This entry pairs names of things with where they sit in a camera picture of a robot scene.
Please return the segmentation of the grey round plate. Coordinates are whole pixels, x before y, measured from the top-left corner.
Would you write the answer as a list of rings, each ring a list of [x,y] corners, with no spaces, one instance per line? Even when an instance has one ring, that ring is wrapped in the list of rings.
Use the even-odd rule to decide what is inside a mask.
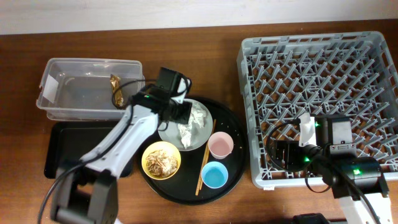
[[[211,132],[213,129],[213,118],[209,109],[203,103],[200,103],[199,101],[192,99],[186,99],[184,100],[184,102],[189,102],[191,104],[193,102],[197,102],[207,112],[207,117],[205,118],[204,127],[203,128],[197,127],[193,129],[192,145],[187,149],[184,148],[183,144],[181,143],[181,137],[177,127],[178,123],[174,123],[171,121],[168,124],[162,123],[160,125],[160,131],[158,131],[158,134],[161,140],[173,144],[174,146],[177,147],[179,151],[192,151],[204,145],[204,143],[206,143],[208,138],[211,136]]]

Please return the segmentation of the white napkin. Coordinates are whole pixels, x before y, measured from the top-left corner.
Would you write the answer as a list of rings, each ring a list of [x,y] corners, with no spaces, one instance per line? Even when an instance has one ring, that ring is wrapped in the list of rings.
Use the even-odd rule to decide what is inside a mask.
[[[200,106],[199,103],[193,102],[188,124],[178,124],[177,126],[181,137],[181,143],[185,149],[192,145],[193,129],[197,127],[203,128],[206,117],[207,112]]]

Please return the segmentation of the gold foil wrapper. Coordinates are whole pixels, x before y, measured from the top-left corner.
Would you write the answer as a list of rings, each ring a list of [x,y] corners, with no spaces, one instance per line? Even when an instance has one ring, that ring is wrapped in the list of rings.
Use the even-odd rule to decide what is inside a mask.
[[[120,87],[120,80],[118,76],[111,74],[112,103],[119,110],[124,108],[124,97]]]

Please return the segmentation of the yellow bowl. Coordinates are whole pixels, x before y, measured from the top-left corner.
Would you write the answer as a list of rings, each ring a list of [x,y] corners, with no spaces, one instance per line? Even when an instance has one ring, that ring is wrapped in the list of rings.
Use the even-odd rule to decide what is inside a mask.
[[[171,143],[159,141],[142,153],[141,166],[145,175],[154,180],[166,180],[175,175],[181,165],[180,151]]]

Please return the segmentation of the food scraps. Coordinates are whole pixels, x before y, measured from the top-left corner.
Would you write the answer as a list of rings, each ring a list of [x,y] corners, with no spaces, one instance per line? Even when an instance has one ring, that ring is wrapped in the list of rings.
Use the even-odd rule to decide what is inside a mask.
[[[153,177],[164,179],[177,171],[177,158],[169,151],[156,150],[146,157],[146,169]]]

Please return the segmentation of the wooden chopstick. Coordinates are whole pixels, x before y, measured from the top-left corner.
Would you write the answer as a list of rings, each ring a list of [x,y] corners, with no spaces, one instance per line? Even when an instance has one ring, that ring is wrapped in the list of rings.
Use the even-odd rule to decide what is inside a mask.
[[[202,172],[205,164],[208,162],[209,153],[210,153],[209,143],[206,142],[206,148],[205,148],[205,151],[204,151],[203,160],[202,160],[201,169],[200,169],[199,178],[198,178],[198,183],[197,183],[197,187],[196,187],[196,191],[195,191],[195,195],[196,196],[198,196],[198,194],[199,194],[199,192],[200,192],[200,190],[202,188],[202,185],[203,185],[201,172]]]
[[[204,166],[205,166],[206,163],[208,162],[209,154],[210,154],[209,147],[206,146],[205,154],[204,154],[204,158],[203,158],[203,164],[202,164],[202,166],[201,166],[201,172],[203,171]],[[200,185],[199,185],[198,192],[202,189],[202,186],[203,186],[203,177],[200,176]]]

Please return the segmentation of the pink cup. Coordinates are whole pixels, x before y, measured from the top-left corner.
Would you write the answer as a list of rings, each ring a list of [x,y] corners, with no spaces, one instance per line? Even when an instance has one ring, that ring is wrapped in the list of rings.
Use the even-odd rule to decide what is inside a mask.
[[[210,136],[208,147],[215,159],[224,159],[233,151],[233,138],[226,132],[216,132]]]

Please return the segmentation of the light blue cup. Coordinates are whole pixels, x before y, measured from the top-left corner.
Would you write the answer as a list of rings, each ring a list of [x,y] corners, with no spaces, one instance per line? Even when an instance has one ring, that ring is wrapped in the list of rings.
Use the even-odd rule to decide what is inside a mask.
[[[204,166],[201,172],[203,183],[211,189],[219,189],[228,181],[228,170],[220,162],[212,161]]]

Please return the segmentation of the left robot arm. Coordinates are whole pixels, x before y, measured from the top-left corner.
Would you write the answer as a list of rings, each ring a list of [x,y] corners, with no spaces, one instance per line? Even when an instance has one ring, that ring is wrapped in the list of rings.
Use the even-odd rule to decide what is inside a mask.
[[[129,97],[124,115],[96,147],[79,161],[58,167],[37,221],[42,221],[51,199],[50,218],[55,222],[119,223],[117,181],[121,173],[162,123],[188,123],[192,105],[184,99],[191,86],[191,79],[182,73],[162,67],[156,80]]]

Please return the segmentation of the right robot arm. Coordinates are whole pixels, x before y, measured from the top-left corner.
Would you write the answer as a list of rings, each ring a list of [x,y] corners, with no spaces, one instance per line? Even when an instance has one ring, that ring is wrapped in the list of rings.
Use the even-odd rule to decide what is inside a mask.
[[[300,128],[299,140],[266,140],[265,149],[275,168],[319,175],[348,223],[393,222],[381,165],[373,157],[358,157],[349,117],[304,113],[269,134],[288,125]]]

